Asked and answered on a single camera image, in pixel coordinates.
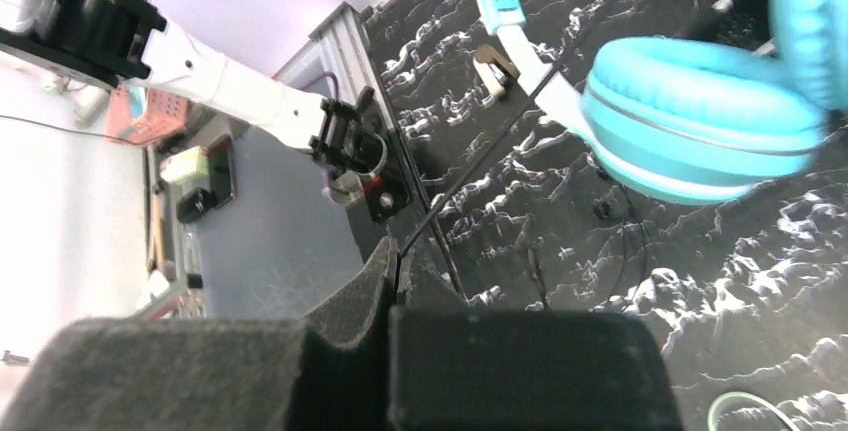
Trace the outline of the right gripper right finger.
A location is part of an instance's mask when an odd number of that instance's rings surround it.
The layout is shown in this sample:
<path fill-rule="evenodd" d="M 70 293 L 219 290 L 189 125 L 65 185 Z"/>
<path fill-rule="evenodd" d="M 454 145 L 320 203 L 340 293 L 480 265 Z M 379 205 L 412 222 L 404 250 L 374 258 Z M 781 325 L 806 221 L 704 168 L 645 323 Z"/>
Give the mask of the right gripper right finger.
<path fill-rule="evenodd" d="M 649 329 L 609 312 L 395 305 L 393 430 L 679 430 Z"/>

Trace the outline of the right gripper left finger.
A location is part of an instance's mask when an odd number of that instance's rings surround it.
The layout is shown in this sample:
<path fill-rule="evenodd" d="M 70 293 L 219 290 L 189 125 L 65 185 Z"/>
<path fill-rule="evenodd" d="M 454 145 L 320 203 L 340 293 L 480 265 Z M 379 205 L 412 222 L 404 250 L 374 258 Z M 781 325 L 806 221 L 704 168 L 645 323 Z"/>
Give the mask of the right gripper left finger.
<path fill-rule="evenodd" d="M 88 319 L 59 331 L 5 430 L 383 430 L 397 244 L 297 320 Z"/>

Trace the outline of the teal cat-ear headphones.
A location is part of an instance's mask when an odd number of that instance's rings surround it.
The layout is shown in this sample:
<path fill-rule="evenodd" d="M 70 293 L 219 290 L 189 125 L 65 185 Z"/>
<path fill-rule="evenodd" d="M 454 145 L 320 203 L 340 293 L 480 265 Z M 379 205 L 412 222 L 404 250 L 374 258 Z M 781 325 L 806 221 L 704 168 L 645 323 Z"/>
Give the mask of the teal cat-ear headphones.
<path fill-rule="evenodd" d="M 545 64 L 520 0 L 476 0 L 512 77 L 583 139 L 614 179 L 663 201 L 706 205 L 803 171 L 847 106 L 847 0 L 768 0 L 776 55 L 671 37 L 597 52 L 583 89 Z"/>

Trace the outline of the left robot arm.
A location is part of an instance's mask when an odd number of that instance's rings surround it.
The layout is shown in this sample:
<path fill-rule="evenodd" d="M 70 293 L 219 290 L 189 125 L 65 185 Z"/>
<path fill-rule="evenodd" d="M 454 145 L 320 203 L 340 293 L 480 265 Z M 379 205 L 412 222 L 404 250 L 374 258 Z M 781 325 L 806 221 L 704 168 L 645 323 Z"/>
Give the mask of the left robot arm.
<path fill-rule="evenodd" d="M 335 196 L 365 200 L 383 221 L 410 201 L 375 92 L 347 103 L 301 91 L 204 44 L 149 0 L 1 0 L 1 49 L 75 81 L 165 91 L 261 128 L 353 183 Z"/>

